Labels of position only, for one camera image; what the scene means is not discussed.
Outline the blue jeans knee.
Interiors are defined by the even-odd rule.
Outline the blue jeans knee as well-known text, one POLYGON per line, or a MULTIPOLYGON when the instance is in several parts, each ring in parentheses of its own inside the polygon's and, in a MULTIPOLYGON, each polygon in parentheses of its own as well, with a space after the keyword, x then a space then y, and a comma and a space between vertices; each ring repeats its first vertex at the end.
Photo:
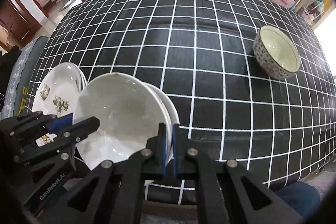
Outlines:
POLYGON ((275 192, 285 203, 307 220, 319 208, 321 198, 318 190, 305 182, 295 182, 275 192))

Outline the green patterned bowl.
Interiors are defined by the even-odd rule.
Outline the green patterned bowl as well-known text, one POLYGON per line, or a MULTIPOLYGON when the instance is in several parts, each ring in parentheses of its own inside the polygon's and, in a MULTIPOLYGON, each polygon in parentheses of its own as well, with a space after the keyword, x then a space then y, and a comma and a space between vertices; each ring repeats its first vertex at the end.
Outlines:
POLYGON ((285 80, 299 71, 301 62, 296 46, 276 27, 260 28, 253 41, 253 52, 260 67, 273 79, 285 80))

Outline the grey sofa cover embroidered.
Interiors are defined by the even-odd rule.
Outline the grey sofa cover embroidered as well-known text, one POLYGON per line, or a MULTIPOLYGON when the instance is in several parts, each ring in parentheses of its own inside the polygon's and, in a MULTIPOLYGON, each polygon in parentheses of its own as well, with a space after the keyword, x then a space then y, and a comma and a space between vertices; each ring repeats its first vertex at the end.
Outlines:
POLYGON ((1 119, 21 115, 29 103, 28 91, 33 71, 49 38, 40 36, 21 49, 21 54, 11 71, 5 94, 1 119))

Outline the white bowl floral outside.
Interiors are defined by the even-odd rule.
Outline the white bowl floral outside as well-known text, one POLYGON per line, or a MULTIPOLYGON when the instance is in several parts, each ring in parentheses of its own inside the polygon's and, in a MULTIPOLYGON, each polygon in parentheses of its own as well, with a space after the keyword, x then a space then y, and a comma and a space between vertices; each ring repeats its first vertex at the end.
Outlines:
POLYGON ((159 124, 166 126, 163 142, 165 162, 173 157, 172 121, 161 98, 141 80, 124 73, 106 73, 93 79, 80 93, 73 122, 90 117, 100 121, 98 129, 77 144, 89 169, 100 162, 120 162, 146 147, 157 136, 159 124))

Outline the dark brown wooden door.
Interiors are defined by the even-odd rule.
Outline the dark brown wooden door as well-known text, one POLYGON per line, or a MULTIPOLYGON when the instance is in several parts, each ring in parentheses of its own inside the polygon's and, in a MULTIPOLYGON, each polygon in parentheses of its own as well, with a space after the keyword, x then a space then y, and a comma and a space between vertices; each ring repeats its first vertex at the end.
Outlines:
POLYGON ((21 48, 42 28, 20 0, 4 0, 1 3, 1 26, 21 48))

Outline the black white grid tablecloth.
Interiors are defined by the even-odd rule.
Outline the black white grid tablecloth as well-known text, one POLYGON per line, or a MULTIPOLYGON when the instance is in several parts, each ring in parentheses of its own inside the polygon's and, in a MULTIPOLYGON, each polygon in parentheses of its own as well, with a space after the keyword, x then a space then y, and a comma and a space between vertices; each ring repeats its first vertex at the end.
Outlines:
POLYGON ((87 80, 137 77, 173 101, 183 135, 219 161, 237 159, 280 189, 335 158, 335 83, 313 30, 270 0, 88 0, 53 28, 30 80, 72 62, 87 80), (299 71, 273 80, 253 54, 270 25, 298 49, 299 71))

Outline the small plate bird pattern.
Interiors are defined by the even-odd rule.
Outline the small plate bird pattern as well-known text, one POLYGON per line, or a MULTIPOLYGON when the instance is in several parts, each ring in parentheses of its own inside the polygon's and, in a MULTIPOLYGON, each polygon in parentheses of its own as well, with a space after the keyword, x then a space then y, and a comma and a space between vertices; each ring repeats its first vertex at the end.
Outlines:
POLYGON ((73 113, 80 95, 80 74, 71 63, 51 69, 37 88, 32 111, 57 117, 73 113))

